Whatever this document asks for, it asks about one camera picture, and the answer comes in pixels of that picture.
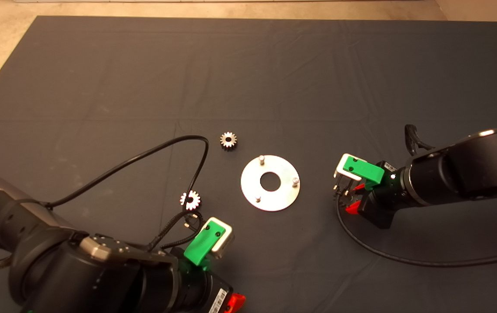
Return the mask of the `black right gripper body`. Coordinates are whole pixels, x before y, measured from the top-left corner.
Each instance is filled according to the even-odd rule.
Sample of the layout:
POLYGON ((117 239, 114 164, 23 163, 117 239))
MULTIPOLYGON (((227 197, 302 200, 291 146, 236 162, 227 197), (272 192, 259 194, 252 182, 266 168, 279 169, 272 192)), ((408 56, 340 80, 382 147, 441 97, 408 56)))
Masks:
POLYGON ((388 162, 376 163, 383 171, 381 182, 361 198, 359 214, 380 229, 389 229, 395 213, 401 209, 404 191, 401 170, 388 162))

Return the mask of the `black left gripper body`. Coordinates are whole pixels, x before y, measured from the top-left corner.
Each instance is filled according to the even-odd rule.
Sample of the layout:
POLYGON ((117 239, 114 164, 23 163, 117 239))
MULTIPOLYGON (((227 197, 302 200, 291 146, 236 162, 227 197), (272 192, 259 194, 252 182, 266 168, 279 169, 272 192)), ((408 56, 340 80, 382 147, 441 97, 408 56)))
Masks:
POLYGON ((203 272, 195 284, 195 301, 191 313, 226 313, 233 295, 233 287, 213 272, 203 272))

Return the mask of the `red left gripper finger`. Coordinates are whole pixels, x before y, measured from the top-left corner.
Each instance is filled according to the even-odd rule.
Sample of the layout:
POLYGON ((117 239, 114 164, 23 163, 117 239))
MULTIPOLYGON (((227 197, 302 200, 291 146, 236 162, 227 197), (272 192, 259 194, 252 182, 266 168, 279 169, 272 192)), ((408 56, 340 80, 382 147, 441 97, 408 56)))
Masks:
POLYGON ((225 307, 225 313, 237 313, 245 304, 246 297, 245 295, 239 293, 232 293, 231 297, 227 301, 225 307))

